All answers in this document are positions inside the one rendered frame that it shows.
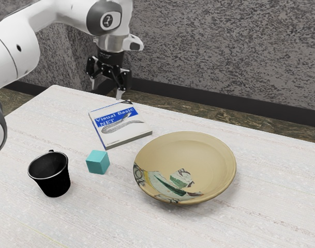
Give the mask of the beige painted plate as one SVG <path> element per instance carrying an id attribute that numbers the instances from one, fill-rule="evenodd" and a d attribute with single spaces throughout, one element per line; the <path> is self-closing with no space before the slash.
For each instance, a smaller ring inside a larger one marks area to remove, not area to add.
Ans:
<path id="1" fill-rule="evenodd" d="M 236 174 L 236 159 L 221 140 L 180 131 L 157 137 L 136 155 L 133 175 L 140 189 L 164 203 L 193 205 L 223 193 Z"/>

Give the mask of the black cup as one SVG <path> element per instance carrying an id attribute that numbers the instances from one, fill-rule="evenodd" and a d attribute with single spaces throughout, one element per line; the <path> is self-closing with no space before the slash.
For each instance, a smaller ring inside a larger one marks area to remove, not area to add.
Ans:
<path id="1" fill-rule="evenodd" d="M 60 197 L 71 185 L 68 157 L 62 152 L 49 150 L 40 155 L 31 161 L 27 173 L 47 197 Z"/>

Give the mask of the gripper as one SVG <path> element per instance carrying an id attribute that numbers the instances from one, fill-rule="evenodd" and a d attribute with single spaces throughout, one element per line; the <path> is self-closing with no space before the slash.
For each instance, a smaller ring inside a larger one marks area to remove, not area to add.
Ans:
<path id="1" fill-rule="evenodd" d="M 90 77 L 92 90 L 98 88 L 96 78 L 101 74 L 107 78 L 113 78 L 116 84 L 116 100 L 120 100 L 123 94 L 132 87 L 132 72 L 122 68 L 125 52 L 107 52 L 100 48 L 97 55 L 87 60 L 86 74 Z"/>

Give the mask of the white and blue book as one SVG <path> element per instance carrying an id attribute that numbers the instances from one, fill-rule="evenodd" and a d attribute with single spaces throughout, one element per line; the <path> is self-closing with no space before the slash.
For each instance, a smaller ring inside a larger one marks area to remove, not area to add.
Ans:
<path id="1" fill-rule="evenodd" d="M 98 108 L 88 113 L 105 150 L 149 136 L 150 126 L 130 100 Z"/>

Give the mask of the teal cube block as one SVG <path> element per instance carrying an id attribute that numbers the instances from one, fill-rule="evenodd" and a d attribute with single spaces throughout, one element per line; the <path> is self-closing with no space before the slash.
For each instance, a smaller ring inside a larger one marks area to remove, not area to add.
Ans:
<path id="1" fill-rule="evenodd" d="M 93 174 L 104 175 L 110 165 L 108 153 L 100 150 L 92 150 L 85 161 L 88 171 Z"/>

